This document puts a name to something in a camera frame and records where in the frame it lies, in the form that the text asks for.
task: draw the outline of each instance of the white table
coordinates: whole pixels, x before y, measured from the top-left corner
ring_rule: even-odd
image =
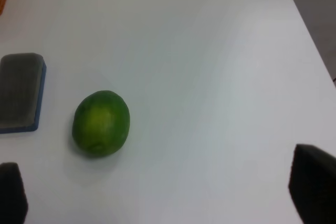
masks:
[[[0,52],[48,68],[39,129],[0,136],[26,224],[301,223],[295,144],[336,154],[336,91],[292,0],[8,0]],[[102,89],[131,130],[86,160],[71,118]]]

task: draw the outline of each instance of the eraser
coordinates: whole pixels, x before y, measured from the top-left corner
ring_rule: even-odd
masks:
[[[23,224],[28,212],[28,202],[16,163],[0,165],[0,223]]]
[[[0,134],[38,128],[47,67],[38,54],[6,55],[0,61]]]

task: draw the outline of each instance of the green lime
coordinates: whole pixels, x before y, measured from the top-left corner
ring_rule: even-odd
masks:
[[[108,90],[86,97],[78,106],[72,137],[91,156],[107,156],[125,143],[130,129],[130,112],[124,100]]]

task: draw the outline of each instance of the black object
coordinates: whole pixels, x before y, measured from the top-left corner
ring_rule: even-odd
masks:
[[[6,55],[0,61],[0,133],[38,128],[46,65],[37,54]]]
[[[289,191],[303,223],[336,223],[336,158],[313,145],[298,144]]]
[[[28,202],[16,163],[0,165],[0,223],[23,224]]]

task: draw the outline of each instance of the citrus fruit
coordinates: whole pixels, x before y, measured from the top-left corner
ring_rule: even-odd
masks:
[[[78,106],[72,137],[91,156],[107,156],[125,143],[130,128],[130,112],[124,100],[108,90],[86,97]]]

